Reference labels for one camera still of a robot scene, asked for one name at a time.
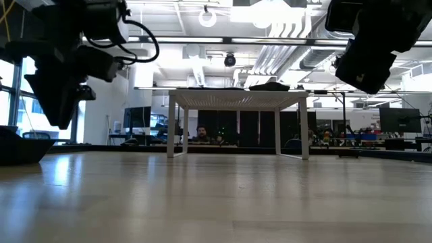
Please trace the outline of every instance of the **chair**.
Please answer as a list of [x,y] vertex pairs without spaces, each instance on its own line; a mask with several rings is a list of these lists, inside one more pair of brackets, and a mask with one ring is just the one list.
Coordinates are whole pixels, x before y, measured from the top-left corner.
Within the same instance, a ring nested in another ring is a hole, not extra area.
[[23,138],[31,138],[31,139],[45,139],[50,140],[51,137],[49,134],[44,132],[25,132],[22,134]]

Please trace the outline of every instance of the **white wall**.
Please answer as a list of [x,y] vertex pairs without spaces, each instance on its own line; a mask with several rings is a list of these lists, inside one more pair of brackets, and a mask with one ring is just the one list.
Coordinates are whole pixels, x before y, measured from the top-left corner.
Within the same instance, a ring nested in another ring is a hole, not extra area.
[[[151,106],[152,91],[134,89],[136,81],[143,78],[153,78],[153,75],[137,72],[136,66],[131,67],[128,79],[117,75],[112,83],[89,77],[87,85],[96,93],[96,100],[85,102],[85,108],[80,109],[80,112],[85,111],[84,125],[78,121],[77,141],[106,144],[108,130],[113,131],[114,122],[123,124],[125,108]],[[144,132],[150,134],[150,128],[145,128]]]
[[117,76],[112,83],[107,83],[89,77],[87,85],[96,92],[96,100],[85,102],[83,142],[105,145],[109,127],[113,126],[114,121],[123,121],[128,80]]

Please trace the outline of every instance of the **white table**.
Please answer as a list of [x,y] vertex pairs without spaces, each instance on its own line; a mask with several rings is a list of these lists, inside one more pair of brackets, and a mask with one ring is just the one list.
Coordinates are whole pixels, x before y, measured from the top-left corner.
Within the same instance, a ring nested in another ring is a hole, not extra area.
[[[168,112],[167,156],[174,158],[188,152],[188,143],[183,144],[183,153],[174,154],[174,128],[176,122],[176,103],[184,110],[183,134],[188,133],[189,110],[215,111],[274,111],[276,154],[297,159],[309,158],[308,115],[306,98],[302,90],[281,91],[243,91],[243,90],[170,90]],[[300,104],[300,124],[302,135],[302,156],[281,154],[280,111],[293,104]]]

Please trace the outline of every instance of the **light wood floor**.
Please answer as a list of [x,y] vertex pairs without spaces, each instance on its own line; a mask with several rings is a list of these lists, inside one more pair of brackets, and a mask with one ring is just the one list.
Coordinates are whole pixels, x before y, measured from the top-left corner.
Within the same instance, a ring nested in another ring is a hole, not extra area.
[[431,242],[432,165],[74,153],[0,167],[0,242]]

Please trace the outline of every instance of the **black camera on ceiling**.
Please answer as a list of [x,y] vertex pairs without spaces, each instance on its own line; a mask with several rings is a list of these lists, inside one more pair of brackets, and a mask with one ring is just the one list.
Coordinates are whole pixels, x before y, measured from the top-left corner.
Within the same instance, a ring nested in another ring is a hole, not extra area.
[[233,53],[228,53],[227,57],[225,57],[224,61],[225,67],[232,67],[236,64],[236,58],[234,57]]

